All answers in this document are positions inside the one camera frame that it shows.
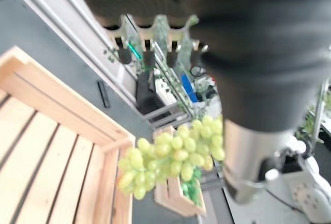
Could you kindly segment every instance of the black cable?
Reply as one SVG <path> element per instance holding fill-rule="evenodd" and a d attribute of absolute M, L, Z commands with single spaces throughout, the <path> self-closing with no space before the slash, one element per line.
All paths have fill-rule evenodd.
<path fill-rule="evenodd" d="M 291 208 L 292 210 L 295 210 L 295 211 L 298 211 L 299 213 L 305 214 L 302 210 L 298 209 L 297 207 L 294 207 L 294 206 L 288 204 L 287 202 L 281 200 L 279 197 L 274 195 L 270 190 L 266 189 L 265 191 L 267 191 L 272 197 L 274 197 L 275 199 L 277 199 L 278 201 L 280 201 L 282 204 L 286 205 L 287 207 Z"/>

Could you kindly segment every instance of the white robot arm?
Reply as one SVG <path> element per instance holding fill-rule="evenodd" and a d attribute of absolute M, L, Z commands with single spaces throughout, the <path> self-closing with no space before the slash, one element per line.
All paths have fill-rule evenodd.
<path fill-rule="evenodd" d="M 304 142 L 291 133 L 256 132 L 226 120 L 223 173 L 229 193 L 236 202 L 246 203 L 281 172 L 307 218 L 331 223 L 331 186 L 319 174 L 315 158 L 305 154 Z"/>

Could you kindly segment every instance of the green grape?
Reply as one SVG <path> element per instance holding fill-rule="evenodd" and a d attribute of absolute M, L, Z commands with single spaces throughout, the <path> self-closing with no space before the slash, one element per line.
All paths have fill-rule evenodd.
<path fill-rule="evenodd" d="M 203 125 L 202 125 L 201 121 L 199 121 L 199 120 L 194 120 L 194 121 L 192 122 L 192 127 L 193 127 L 194 130 L 196 130 L 196 131 L 200 131 L 201 128 L 203 127 Z"/>
<path fill-rule="evenodd" d="M 186 139 L 190 136 L 190 129 L 187 126 L 180 125 L 177 128 L 177 135 L 181 137 L 181 139 Z"/>
<path fill-rule="evenodd" d="M 171 166 L 171 161 L 169 159 L 167 159 L 166 161 L 164 161 L 162 163 L 162 166 L 161 166 L 162 173 L 169 174 L 170 173 L 170 166 Z"/>
<path fill-rule="evenodd" d="M 156 180 L 156 175 L 153 171 L 146 171 L 145 172 L 145 181 L 154 183 Z"/>
<path fill-rule="evenodd" d="M 202 119 L 202 124 L 204 126 L 210 126 L 213 122 L 214 122 L 214 119 L 212 117 L 208 116 L 208 115 L 206 115 Z"/>
<path fill-rule="evenodd" d="M 203 165 L 203 169 L 205 171 L 211 171 L 213 169 L 214 163 L 211 155 L 205 156 L 205 164 Z"/>
<path fill-rule="evenodd" d="M 133 190 L 134 190 L 133 186 L 134 186 L 134 184 L 130 184 L 129 186 L 125 187 L 124 189 L 121 189 L 121 191 L 126 195 L 132 194 Z"/>
<path fill-rule="evenodd" d="M 160 168 L 156 168 L 156 170 L 154 171 L 154 173 L 155 173 L 155 177 L 158 178 L 158 177 L 160 176 L 161 172 L 162 172 L 162 171 L 161 171 Z"/>
<path fill-rule="evenodd" d="M 145 184 L 146 191 L 151 191 L 154 187 L 155 187 L 155 183 L 154 182 L 147 182 Z"/>
<path fill-rule="evenodd" d="M 163 171 L 156 177 L 156 181 L 159 183 L 164 183 L 167 180 L 168 174 Z"/>
<path fill-rule="evenodd" d="M 205 164 L 204 158 L 198 153 L 190 154 L 190 161 L 194 166 L 203 166 Z"/>
<path fill-rule="evenodd" d="M 161 133 L 155 140 L 155 144 L 157 145 L 161 145 L 161 144 L 169 144 L 172 140 L 172 135 L 167 133 L 167 132 L 163 132 Z"/>
<path fill-rule="evenodd" d="M 211 125 L 212 132 L 221 135 L 223 134 L 223 123 L 220 120 L 215 120 L 213 124 Z"/>
<path fill-rule="evenodd" d="M 196 145 L 194 139 L 192 139 L 192 138 L 186 138 L 184 140 L 184 147 L 186 150 L 188 150 L 191 153 L 193 153 L 195 151 L 195 149 L 197 149 L 197 145 Z"/>
<path fill-rule="evenodd" d="M 154 145 L 150 145 L 149 146 L 149 150 L 147 151 L 147 154 L 151 158 L 156 158 L 156 155 L 155 155 L 155 146 Z"/>
<path fill-rule="evenodd" d="M 184 149 L 179 149 L 172 156 L 176 161 L 184 161 L 188 158 L 188 152 Z"/>
<path fill-rule="evenodd" d="M 169 144 L 156 145 L 155 153 L 158 157 L 164 157 L 171 151 L 171 146 Z"/>
<path fill-rule="evenodd" d="M 179 161 L 172 161 L 170 166 L 170 174 L 172 176 L 179 176 L 182 169 L 182 163 Z"/>
<path fill-rule="evenodd" d="M 179 136 L 174 137 L 171 141 L 171 146 L 175 150 L 181 149 L 183 147 L 183 141 L 181 137 Z"/>
<path fill-rule="evenodd" d="M 182 166 L 182 171 L 180 173 L 184 181 L 190 181 L 193 176 L 193 167 L 190 162 L 185 162 Z"/>
<path fill-rule="evenodd" d="M 147 168 L 150 171 L 155 171 L 159 167 L 159 164 L 156 160 L 152 160 L 151 162 L 148 163 Z"/>
<path fill-rule="evenodd" d="M 180 125 L 180 126 L 177 128 L 177 131 L 178 131 L 178 132 L 189 132 L 190 129 L 189 129 L 186 125 Z"/>
<path fill-rule="evenodd" d="M 143 185 L 145 183 L 145 173 L 139 172 L 134 178 L 134 183 L 136 185 Z"/>
<path fill-rule="evenodd" d="M 132 169 L 130 160 L 128 158 L 126 158 L 126 157 L 123 157 L 123 158 L 121 158 L 119 160 L 118 167 L 122 171 L 128 171 L 128 170 L 131 170 Z"/>
<path fill-rule="evenodd" d="M 120 189 L 125 189 L 126 187 L 128 187 L 133 182 L 135 175 L 136 174 L 133 171 L 128 171 L 122 176 L 120 176 L 119 181 L 117 183 L 118 187 Z"/>
<path fill-rule="evenodd" d="M 200 130 L 200 134 L 204 139 L 209 139 L 213 133 L 210 127 L 205 126 Z"/>
<path fill-rule="evenodd" d="M 143 156 L 143 160 L 144 160 L 144 167 L 147 168 L 149 162 L 151 162 L 153 158 L 151 158 L 148 154 L 146 154 Z"/>
<path fill-rule="evenodd" d="M 199 131 L 196 130 L 196 129 L 191 129 L 190 130 L 190 137 L 194 140 L 199 140 L 199 138 L 200 138 Z"/>
<path fill-rule="evenodd" d="M 137 186 L 134 188 L 133 196 L 136 200 L 142 200 L 145 197 L 146 189 L 144 186 Z"/>
<path fill-rule="evenodd" d="M 139 170 L 144 168 L 144 160 L 143 157 L 141 156 L 141 153 L 139 154 L 132 153 L 130 156 L 130 163 L 132 167 L 134 167 L 135 169 Z"/>
<path fill-rule="evenodd" d="M 140 138 L 138 140 L 138 148 L 143 152 L 147 153 L 150 147 L 150 143 L 145 138 Z"/>
<path fill-rule="evenodd" d="M 221 135 L 214 135 L 212 137 L 212 143 L 215 146 L 222 146 L 222 144 L 223 144 L 223 137 Z"/>
<path fill-rule="evenodd" d="M 201 155 L 207 155 L 209 153 L 209 147 L 208 147 L 208 145 L 199 142 L 197 144 L 197 153 L 199 153 Z"/>
<path fill-rule="evenodd" d="M 215 146 L 213 144 L 210 145 L 210 152 L 214 158 L 218 161 L 223 161 L 225 158 L 224 150 L 221 146 Z"/>

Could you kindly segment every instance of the wooden slat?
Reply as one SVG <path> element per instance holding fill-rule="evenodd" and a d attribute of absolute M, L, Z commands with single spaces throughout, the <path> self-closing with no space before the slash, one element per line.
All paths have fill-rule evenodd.
<path fill-rule="evenodd" d="M 120 157 L 125 155 L 127 149 L 132 145 L 121 148 Z M 115 190 L 114 206 L 112 214 L 112 224 L 131 224 L 132 223 L 132 195 L 124 194 L 119 189 Z"/>
<path fill-rule="evenodd" d="M 101 149 L 104 153 L 107 153 L 114 148 L 118 149 L 119 147 L 134 146 L 135 141 L 136 141 L 135 136 L 133 136 L 132 134 L 129 133 L 124 138 L 121 138 L 120 140 L 118 140 L 116 142 L 112 142 L 112 143 L 103 145 L 101 147 Z"/>
<path fill-rule="evenodd" d="M 106 134 L 91 126 L 90 123 L 82 121 L 79 117 L 73 115 L 63 108 L 63 106 L 59 105 L 16 75 L 13 75 L 2 82 L 0 87 L 25 104 L 37 109 L 96 144 L 105 145 L 109 142 L 113 143 Z"/>
<path fill-rule="evenodd" d="M 32 85 L 44 95 L 55 100 L 58 105 L 65 106 L 67 110 L 65 111 L 66 115 L 68 115 L 67 112 L 71 112 L 71 114 L 68 115 L 70 119 L 68 121 L 57 114 L 53 113 L 53 115 L 50 115 L 49 112 L 44 113 L 99 145 L 121 140 L 121 138 L 129 134 L 126 129 L 49 73 L 18 47 L 12 48 L 5 55 L 0 57 L 0 70 L 10 71 L 6 73 L 5 77 L 2 77 L 3 80 L 0 81 L 0 88 L 17 97 L 25 104 L 38 109 L 40 112 L 44 112 L 46 109 L 45 101 L 44 99 L 40 100 L 39 95 L 33 97 L 33 94 L 31 94 L 29 99 L 24 97 L 25 87 Z M 10 78 L 14 78 L 13 72 L 20 77 L 21 80 L 25 81 L 25 84 L 21 82 L 18 83 L 17 80 L 10 82 Z"/>
<path fill-rule="evenodd" d="M 101 178 L 103 162 L 104 153 L 101 151 L 100 147 L 94 146 L 77 210 L 75 223 L 93 224 L 93 216 L 97 202 L 98 187 Z"/>
<path fill-rule="evenodd" d="M 82 118 L 96 124 L 98 128 L 111 135 L 114 140 L 120 139 L 127 131 L 107 115 L 85 100 L 66 84 L 49 73 L 39 64 L 31 61 L 17 71 L 22 78 L 56 99 Z"/>
<path fill-rule="evenodd" d="M 0 172 L 0 220 L 9 223 L 56 122 L 38 113 Z"/>
<path fill-rule="evenodd" d="M 176 202 L 172 201 L 168 197 L 168 187 L 166 183 L 157 184 L 154 190 L 155 202 L 163 207 L 166 207 L 182 216 L 188 216 L 187 213 L 183 212 L 181 208 L 178 208 Z"/>
<path fill-rule="evenodd" d="M 0 102 L 2 102 L 7 96 L 7 93 L 0 89 Z"/>
<path fill-rule="evenodd" d="M 92 145 L 91 141 L 81 136 L 78 137 L 50 223 L 72 223 Z"/>
<path fill-rule="evenodd" d="M 32 187 L 25 199 L 17 224 L 29 221 L 46 223 L 63 170 L 69 158 L 76 133 L 59 126 Z"/>
<path fill-rule="evenodd" d="M 24 67 L 30 59 L 22 54 L 20 49 L 10 49 L 0 57 L 0 83 L 11 76 L 16 70 Z"/>
<path fill-rule="evenodd" d="M 0 109 L 0 161 L 3 159 L 34 109 L 11 97 Z"/>
<path fill-rule="evenodd" d="M 113 149 L 105 156 L 93 223 L 110 223 L 118 154 L 119 149 Z"/>
<path fill-rule="evenodd" d="M 201 206 L 196 206 L 190 199 L 184 196 L 183 190 L 180 186 L 179 177 L 168 179 L 168 194 L 169 198 L 176 203 L 176 206 L 187 215 L 191 216 L 206 213 L 201 189 L 199 192 Z"/>

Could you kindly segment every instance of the small wooden crate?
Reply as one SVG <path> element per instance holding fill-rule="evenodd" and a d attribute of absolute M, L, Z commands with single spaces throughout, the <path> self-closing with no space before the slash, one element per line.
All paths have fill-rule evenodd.
<path fill-rule="evenodd" d="M 162 132 L 174 134 L 175 129 L 172 126 L 157 130 L 153 133 L 153 139 Z M 200 206 L 196 206 L 190 199 L 184 196 L 180 179 L 168 178 L 166 183 L 157 183 L 154 191 L 155 202 L 185 217 L 193 215 L 205 215 L 206 207 L 200 189 Z"/>
<path fill-rule="evenodd" d="M 134 140 L 19 48 L 0 56 L 1 224 L 131 223 L 115 181 Z"/>

